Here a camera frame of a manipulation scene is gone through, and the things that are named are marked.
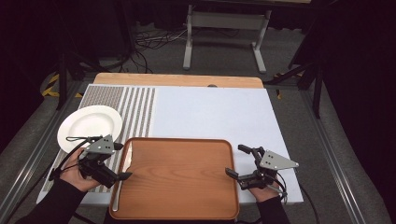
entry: knife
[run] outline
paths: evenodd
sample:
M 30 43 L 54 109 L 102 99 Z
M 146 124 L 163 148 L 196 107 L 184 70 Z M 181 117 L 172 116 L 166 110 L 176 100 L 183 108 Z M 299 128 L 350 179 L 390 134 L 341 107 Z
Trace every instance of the knife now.
M 132 161 L 132 144 L 129 144 L 128 151 L 126 152 L 126 156 L 122 166 L 122 171 L 124 173 L 131 166 L 131 161 Z M 114 202 L 112 206 L 113 212 L 117 212 L 119 210 L 121 185 L 122 185 L 122 180 L 119 181 L 119 187 L 117 188 L 116 196 L 114 197 Z

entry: tray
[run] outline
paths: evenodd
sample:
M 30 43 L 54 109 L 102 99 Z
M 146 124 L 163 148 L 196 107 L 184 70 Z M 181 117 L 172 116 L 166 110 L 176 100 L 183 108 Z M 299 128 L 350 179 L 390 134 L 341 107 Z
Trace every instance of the tray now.
M 132 138 L 133 156 L 115 219 L 234 219 L 239 212 L 230 143 L 215 139 Z

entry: striped cloth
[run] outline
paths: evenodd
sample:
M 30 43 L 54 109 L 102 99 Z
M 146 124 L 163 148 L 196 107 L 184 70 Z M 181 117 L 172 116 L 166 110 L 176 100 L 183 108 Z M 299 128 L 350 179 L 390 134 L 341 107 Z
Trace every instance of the striped cloth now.
M 132 137 L 149 136 L 156 94 L 158 90 L 152 87 L 91 84 L 78 109 L 89 105 L 107 105 L 117 110 L 122 117 L 122 129 L 116 142 L 123 144 Z M 63 150 L 59 150 L 53 167 L 58 167 L 66 155 Z M 106 166 L 117 172 L 121 155 L 122 150 L 116 151 L 106 160 Z M 41 191 L 48 192 L 51 186 L 52 182 L 47 179 Z M 90 192 L 110 192 L 110 189 L 99 186 Z

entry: plate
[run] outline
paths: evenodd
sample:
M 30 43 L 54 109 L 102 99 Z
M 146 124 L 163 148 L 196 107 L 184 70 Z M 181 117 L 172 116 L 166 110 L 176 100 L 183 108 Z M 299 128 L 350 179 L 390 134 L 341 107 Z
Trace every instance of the plate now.
M 91 105 L 67 117 L 58 130 L 58 144 L 69 153 L 81 141 L 70 142 L 66 137 L 106 136 L 116 140 L 121 132 L 122 118 L 117 110 L 106 105 Z

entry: black sleeve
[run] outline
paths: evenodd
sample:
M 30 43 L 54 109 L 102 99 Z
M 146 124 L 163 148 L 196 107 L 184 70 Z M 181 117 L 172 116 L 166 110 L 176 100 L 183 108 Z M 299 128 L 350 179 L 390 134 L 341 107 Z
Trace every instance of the black sleeve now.
M 280 197 L 257 203 L 257 206 L 262 217 L 262 224 L 290 224 Z
M 68 223 L 76 212 L 86 192 L 81 192 L 62 179 L 55 179 L 52 188 L 44 199 L 17 224 L 29 223 Z

